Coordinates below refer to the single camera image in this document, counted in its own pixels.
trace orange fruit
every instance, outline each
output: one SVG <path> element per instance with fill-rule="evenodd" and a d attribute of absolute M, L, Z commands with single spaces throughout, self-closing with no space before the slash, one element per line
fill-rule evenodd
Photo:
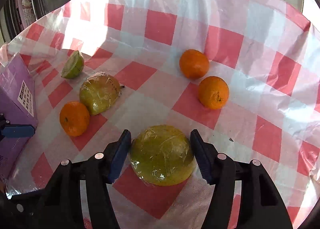
<path fill-rule="evenodd" d="M 209 76 L 199 84 L 198 98 L 205 107 L 220 109 L 228 101 L 228 85 L 220 77 Z"/>
<path fill-rule="evenodd" d="M 80 136 L 89 125 L 90 114 L 87 107 L 78 101 L 70 101 L 60 111 L 60 124 L 72 137 Z"/>
<path fill-rule="evenodd" d="M 181 72 L 189 79 L 204 77 L 209 70 L 207 57 L 194 49 L 189 49 L 182 54 L 179 65 Z"/>

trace plastic table cover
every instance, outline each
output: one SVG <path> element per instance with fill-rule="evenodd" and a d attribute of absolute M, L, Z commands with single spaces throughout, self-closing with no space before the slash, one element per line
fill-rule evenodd
<path fill-rule="evenodd" d="M 65 80 L 60 72 L 76 49 L 84 53 L 84 70 Z M 179 71 L 186 49 L 204 52 L 210 60 L 206 76 L 228 84 L 223 109 L 208 110 L 196 99 L 201 80 Z M 43 188 L 61 160 L 85 160 L 124 129 L 135 138 L 149 126 L 169 124 L 187 136 L 198 129 L 234 160 L 260 160 L 297 228 L 320 195 L 319 51 L 320 33 L 283 0 L 71 0 L 1 49 L 3 65 L 20 52 L 28 66 L 39 123 L 8 193 Z M 69 138 L 59 112 L 99 71 L 126 88 L 111 109 L 92 116 L 85 134 Z M 176 186 L 145 184 L 128 159 L 108 189 L 121 228 L 139 229 L 200 228 L 213 193 L 198 169 Z M 230 228 L 240 193 L 238 183 Z M 83 213 L 90 228 L 85 207 Z"/>

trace purple box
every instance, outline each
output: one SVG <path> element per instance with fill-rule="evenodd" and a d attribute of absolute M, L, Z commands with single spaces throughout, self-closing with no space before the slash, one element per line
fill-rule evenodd
<path fill-rule="evenodd" d="M 31 124 L 36 128 L 35 84 L 19 53 L 0 73 L 0 113 L 11 124 Z M 8 179 L 11 168 L 29 138 L 0 141 L 0 179 Z"/>

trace orange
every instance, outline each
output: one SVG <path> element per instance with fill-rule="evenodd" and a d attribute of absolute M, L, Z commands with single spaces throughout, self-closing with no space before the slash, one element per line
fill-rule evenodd
<path fill-rule="evenodd" d="M 194 49 L 185 51 L 179 61 L 181 72 L 189 79 L 204 77 L 209 70 L 209 60 Z"/>
<path fill-rule="evenodd" d="M 209 76 L 199 84 L 198 98 L 205 107 L 220 109 L 228 101 L 228 85 L 220 77 Z"/>
<path fill-rule="evenodd" d="M 60 124 L 72 137 L 80 136 L 89 125 L 90 114 L 87 107 L 78 101 L 70 101 L 60 111 Z"/>

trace cut green fruit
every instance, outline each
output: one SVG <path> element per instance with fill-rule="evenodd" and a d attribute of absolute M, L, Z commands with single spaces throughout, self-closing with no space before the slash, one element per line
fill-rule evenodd
<path fill-rule="evenodd" d="M 80 51 L 74 51 L 66 64 L 64 65 L 61 77 L 65 79 L 73 79 L 77 77 L 84 67 L 84 58 Z"/>

